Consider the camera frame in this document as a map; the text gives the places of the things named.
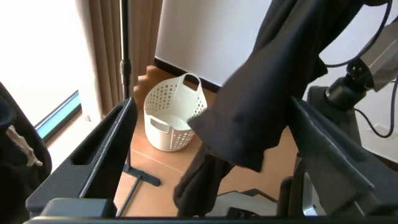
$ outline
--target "white wall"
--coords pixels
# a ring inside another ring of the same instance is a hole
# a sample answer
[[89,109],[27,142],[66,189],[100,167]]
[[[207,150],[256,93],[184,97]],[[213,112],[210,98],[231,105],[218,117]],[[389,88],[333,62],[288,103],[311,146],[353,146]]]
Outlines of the white wall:
[[[164,0],[156,57],[222,85],[250,54],[270,3]],[[385,6],[363,7],[348,28],[321,53],[321,58],[326,63],[339,63],[353,57],[375,33],[384,10]],[[394,2],[389,21],[397,14],[398,2]],[[343,75],[345,67],[333,68],[311,85],[327,86]],[[379,93],[369,92],[358,108],[374,124],[389,127],[391,91],[389,85]],[[398,162],[398,138],[385,140],[367,132],[368,125],[362,117],[358,117],[358,123],[364,147]]]

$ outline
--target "wooden floor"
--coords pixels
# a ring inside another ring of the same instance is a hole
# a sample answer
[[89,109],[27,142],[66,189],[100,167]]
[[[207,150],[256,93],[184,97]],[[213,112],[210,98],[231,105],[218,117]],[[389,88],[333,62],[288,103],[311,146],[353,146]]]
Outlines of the wooden floor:
[[[162,152],[148,142],[144,130],[143,103],[146,94],[152,87],[162,80],[174,76],[155,67],[148,67],[147,75],[139,77],[139,84],[135,87],[134,97],[138,107],[138,122],[131,142],[131,159],[135,168],[143,170],[158,177],[162,184],[154,187],[146,182],[141,182],[133,195],[132,200],[124,212],[128,217],[174,217],[177,208],[172,200],[172,192],[181,176],[188,168],[196,154],[201,141],[195,136],[192,141],[181,151]],[[205,90],[208,105],[211,105],[216,94]],[[84,125],[82,118],[76,119],[73,125]],[[219,193],[231,190],[248,190],[257,188],[270,196],[277,198],[279,185],[283,178],[292,175],[297,147],[292,135],[286,129],[282,135],[279,146],[265,152],[265,161],[262,173],[249,169],[235,167],[221,183]],[[118,191],[114,199],[115,205],[120,208],[127,197],[136,178],[122,174]]]

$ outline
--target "curtain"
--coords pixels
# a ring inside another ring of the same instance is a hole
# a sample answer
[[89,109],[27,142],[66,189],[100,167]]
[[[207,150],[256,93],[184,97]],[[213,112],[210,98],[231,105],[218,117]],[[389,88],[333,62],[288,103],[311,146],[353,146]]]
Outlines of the curtain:
[[[146,74],[155,57],[162,0],[130,0],[130,94],[138,76]],[[79,94],[86,120],[98,123],[122,98],[120,13],[117,0],[75,0],[82,42],[87,55],[81,65]]]

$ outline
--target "black cable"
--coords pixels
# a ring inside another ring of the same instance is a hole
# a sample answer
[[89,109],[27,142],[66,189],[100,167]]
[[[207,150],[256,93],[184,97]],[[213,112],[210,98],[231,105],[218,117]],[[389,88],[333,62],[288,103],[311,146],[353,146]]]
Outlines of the black cable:
[[355,109],[358,113],[360,113],[368,122],[369,126],[371,127],[372,131],[379,136],[380,138],[388,138],[391,136],[391,134],[394,132],[394,123],[395,123],[395,107],[396,107],[396,93],[397,93],[397,87],[398,87],[398,78],[394,81],[394,87],[392,89],[392,97],[391,97],[391,114],[390,114],[390,130],[386,135],[380,134],[374,127],[372,122],[369,120],[369,118],[363,113],[362,111]]
[[392,7],[392,0],[388,0],[388,2],[387,2],[387,7],[386,7],[386,12],[384,13],[383,20],[381,21],[381,24],[380,24],[380,26],[379,26],[377,32],[375,33],[375,35],[373,36],[373,38],[371,39],[371,41],[365,46],[365,48],[362,49],[362,50],[357,54],[357,56],[353,57],[352,59],[349,59],[349,60],[346,61],[346,62],[338,63],[338,64],[335,64],[335,65],[326,65],[326,67],[327,67],[327,68],[337,68],[337,67],[340,67],[340,66],[347,65],[347,64],[349,64],[349,63],[351,63],[351,62],[353,62],[353,61],[359,59],[360,57],[362,57],[362,55],[364,55],[364,54],[373,46],[373,44],[377,41],[377,38],[379,38],[379,36],[380,36],[380,34],[381,34],[381,31],[383,30],[384,26],[386,25],[388,16],[390,15],[391,7]]

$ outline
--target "white plastic basket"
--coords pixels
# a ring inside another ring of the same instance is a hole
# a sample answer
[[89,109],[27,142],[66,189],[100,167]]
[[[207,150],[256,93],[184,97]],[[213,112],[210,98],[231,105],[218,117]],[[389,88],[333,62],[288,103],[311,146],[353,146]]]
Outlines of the white plastic basket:
[[[197,90],[183,84],[187,75],[199,81]],[[162,151],[174,152],[185,147],[195,134],[187,120],[207,108],[200,79],[190,73],[164,80],[145,98],[144,122],[149,142]]]

